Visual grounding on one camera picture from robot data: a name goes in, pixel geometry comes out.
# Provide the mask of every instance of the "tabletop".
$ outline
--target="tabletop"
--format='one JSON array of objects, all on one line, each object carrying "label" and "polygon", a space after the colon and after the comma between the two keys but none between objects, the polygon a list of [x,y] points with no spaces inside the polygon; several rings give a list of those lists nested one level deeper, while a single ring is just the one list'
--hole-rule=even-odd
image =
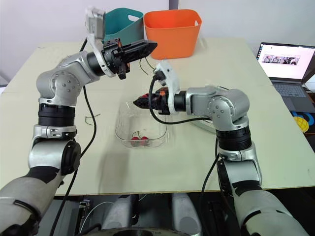
[{"label": "tabletop", "polygon": [[[0,187],[28,172],[32,128],[37,122],[38,75],[54,68],[79,48],[80,43],[41,45],[0,95]],[[152,65],[157,63],[150,57],[148,60]],[[179,75],[182,89],[211,84],[240,89],[247,94],[263,188],[315,185],[315,154],[243,39],[199,39],[193,56],[169,62]],[[125,80],[104,76],[87,85],[94,114],[100,115],[96,117],[95,141],[81,159],[71,195],[201,190],[215,158],[214,134],[191,123],[169,125],[167,142],[148,149],[127,148],[115,136],[119,105],[149,90],[152,70],[145,60],[141,64],[149,75],[135,61]],[[93,126],[85,123],[85,116],[90,114],[81,93],[75,118],[76,141],[81,148],[93,133]],[[171,119],[183,118],[185,115],[180,114]],[[66,192],[71,178],[72,175],[65,177],[65,184],[57,194]],[[211,174],[206,190],[219,190],[216,171]]]}]

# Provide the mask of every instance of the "transparent box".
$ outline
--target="transparent box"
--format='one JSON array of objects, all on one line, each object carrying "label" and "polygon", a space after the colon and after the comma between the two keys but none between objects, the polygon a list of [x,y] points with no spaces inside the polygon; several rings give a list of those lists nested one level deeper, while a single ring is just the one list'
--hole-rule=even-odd
[{"label": "transparent box", "polygon": [[[159,115],[157,111],[155,114],[160,120],[166,121],[164,115]],[[132,102],[120,105],[115,133],[128,148],[156,148],[163,145],[168,137],[167,125],[157,122],[148,109],[140,109]]]}]

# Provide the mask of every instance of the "silver robotic arm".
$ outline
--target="silver robotic arm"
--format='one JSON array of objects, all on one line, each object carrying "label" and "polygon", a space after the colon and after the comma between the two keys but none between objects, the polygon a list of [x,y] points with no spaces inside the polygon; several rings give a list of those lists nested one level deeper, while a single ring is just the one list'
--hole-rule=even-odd
[{"label": "silver robotic arm", "polygon": [[1,236],[36,234],[63,178],[78,169],[81,149],[74,140],[74,107],[82,87],[103,75],[118,74],[125,79],[129,62],[148,56],[157,46],[147,40],[124,46],[119,39],[102,44],[103,13],[89,8],[86,17],[87,41],[93,52],[68,56],[37,79],[40,99],[29,155],[30,171],[0,190]]},{"label": "silver robotic arm", "polygon": [[[165,115],[186,112],[212,120],[221,157],[217,163],[220,187],[224,194],[233,197],[242,230],[251,236],[307,236],[283,204],[261,189],[262,176],[247,117],[248,97],[238,89],[214,86],[180,91],[178,77],[167,61],[157,65],[153,83],[154,80],[168,87],[152,94],[152,109]],[[149,100],[143,97],[134,104],[150,107]]]}]

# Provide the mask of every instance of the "laptop screen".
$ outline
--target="laptop screen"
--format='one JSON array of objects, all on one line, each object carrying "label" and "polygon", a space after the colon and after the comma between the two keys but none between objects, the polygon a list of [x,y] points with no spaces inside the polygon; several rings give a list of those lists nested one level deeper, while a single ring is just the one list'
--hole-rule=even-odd
[{"label": "laptop screen", "polygon": [[274,80],[302,81],[315,69],[315,47],[261,43],[257,60]]}]

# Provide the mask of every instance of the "black wire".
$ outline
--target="black wire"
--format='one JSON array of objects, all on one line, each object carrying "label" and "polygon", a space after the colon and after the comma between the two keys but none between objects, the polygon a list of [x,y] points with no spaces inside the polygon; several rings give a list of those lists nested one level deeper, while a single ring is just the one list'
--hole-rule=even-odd
[{"label": "black wire", "polygon": [[144,73],[146,73],[147,75],[149,75],[149,74],[142,68],[142,66],[141,66],[141,60],[142,60],[142,58],[140,58],[140,60],[139,60],[139,66],[140,66],[141,70],[142,70]]},{"label": "black wire", "polygon": [[84,230],[83,232],[77,234],[76,236],[82,236],[82,235],[86,235],[89,232],[91,232],[93,229],[98,228],[98,231],[100,231],[102,229],[102,226],[98,223],[95,225],[92,225],[91,227],[87,228],[86,230]]},{"label": "black wire", "polygon": [[94,138],[96,136],[96,120],[95,120],[95,116],[93,114],[93,111],[91,109],[91,106],[90,106],[90,103],[89,103],[89,100],[88,100],[88,95],[87,95],[87,91],[86,91],[86,88],[85,86],[83,86],[83,93],[84,93],[84,97],[85,97],[85,101],[88,105],[88,108],[89,108],[89,111],[90,111],[90,114],[91,114],[91,117],[92,117],[92,120],[93,120],[93,125],[94,125],[94,132],[93,132],[93,135],[92,135],[92,138],[90,140],[90,142],[88,143],[88,145],[85,147],[85,149],[83,150],[83,152],[81,153],[81,158],[82,156],[84,155],[84,153],[89,149],[89,147],[91,146],[91,144],[93,143],[94,141]]},{"label": "black wire", "polygon": [[182,124],[182,123],[186,123],[186,122],[191,122],[191,121],[195,121],[195,120],[211,120],[210,118],[204,117],[204,118],[193,118],[193,119],[185,119],[185,120],[180,120],[180,121],[176,121],[176,122],[166,122],[166,121],[162,121],[159,118],[157,118],[157,116],[155,115],[153,109],[152,109],[152,104],[151,104],[151,99],[152,99],[152,91],[153,91],[153,86],[155,83],[155,79],[152,79],[151,84],[150,84],[150,89],[149,89],[149,110],[151,115],[153,116],[153,118],[162,123],[162,124]]},{"label": "black wire", "polygon": [[153,66],[151,66],[151,64],[148,62],[148,59],[145,57],[145,60],[147,62],[147,64],[152,68],[152,70],[155,70],[155,68],[153,68]]},{"label": "black wire", "polygon": [[208,231],[208,228],[207,228],[207,225],[206,225],[206,221],[203,217],[203,212],[202,212],[202,199],[203,199],[203,195],[204,195],[204,192],[205,192],[205,188],[206,188],[206,184],[207,184],[207,181],[209,179],[209,176],[213,170],[213,168],[215,167],[218,159],[219,159],[219,154],[218,154],[218,139],[216,139],[216,147],[215,147],[215,160],[213,161],[212,163],[212,166],[209,170],[209,172],[207,173],[207,176],[203,182],[203,185],[202,185],[202,189],[201,189],[201,192],[200,192],[200,196],[199,196],[199,215],[200,215],[200,219],[201,219],[201,225],[202,225],[202,228],[204,228],[206,230],[206,233],[208,236],[210,236],[210,233]]},{"label": "black wire", "polygon": [[[86,44],[87,44],[87,39],[84,40],[84,42],[83,42],[83,44],[82,44],[82,46],[81,46],[80,52],[84,50]],[[89,111],[90,111],[90,113],[91,113],[91,117],[92,117],[92,119],[93,119],[94,132],[93,132],[93,136],[92,136],[90,142],[88,143],[88,145],[85,147],[85,149],[84,149],[83,152],[81,153],[81,158],[82,158],[82,156],[84,155],[84,153],[88,150],[88,148],[91,146],[91,144],[92,144],[92,142],[93,142],[93,140],[94,140],[94,138],[95,138],[95,135],[96,135],[96,120],[95,120],[95,117],[94,117],[94,115],[93,115],[92,109],[91,109],[91,107],[90,107],[90,103],[89,103],[89,100],[88,100],[88,97],[87,97],[87,92],[86,92],[85,86],[83,86],[83,92],[84,92],[85,101],[86,101],[86,103],[87,103],[87,105],[88,105]],[[59,218],[60,218],[60,215],[61,215],[61,212],[62,212],[62,210],[63,210],[64,204],[65,204],[65,202],[66,202],[66,200],[67,200],[67,198],[68,198],[68,196],[69,196],[70,190],[71,190],[71,188],[72,188],[72,186],[73,186],[73,183],[74,183],[74,181],[75,181],[75,178],[76,178],[76,176],[77,176],[77,173],[78,173],[78,170],[76,170],[76,171],[74,172],[73,176],[72,176],[72,180],[71,180],[70,185],[69,185],[69,187],[68,187],[68,189],[67,189],[67,192],[65,193],[65,195],[64,195],[64,197],[63,197],[63,201],[61,202],[61,205],[60,205],[60,207],[59,207],[59,209],[58,209],[58,212],[57,212],[57,215],[56,215],[56,217],[55,217],[53,226],[51,227],[49,236],[53,236],[53,235],[54,235],[54,232],[55,232],[55,229],[56,229],[58,220],[59,220]]]},{"label": "black wire", "polygon": [[88,39],[87,39],[87,38],[85,38],[85,39],[84,39],[84,41],[83,41],[83,43],[82,43],[82,46],[81,46],[81,48],[80,48],[80,51],[79,51],[79,52],[81,52],[81,51],[83,51],[83,50],[84,50],[84,48],[85,48],[85,46],[86,46],[87,42],[88,42]]}]

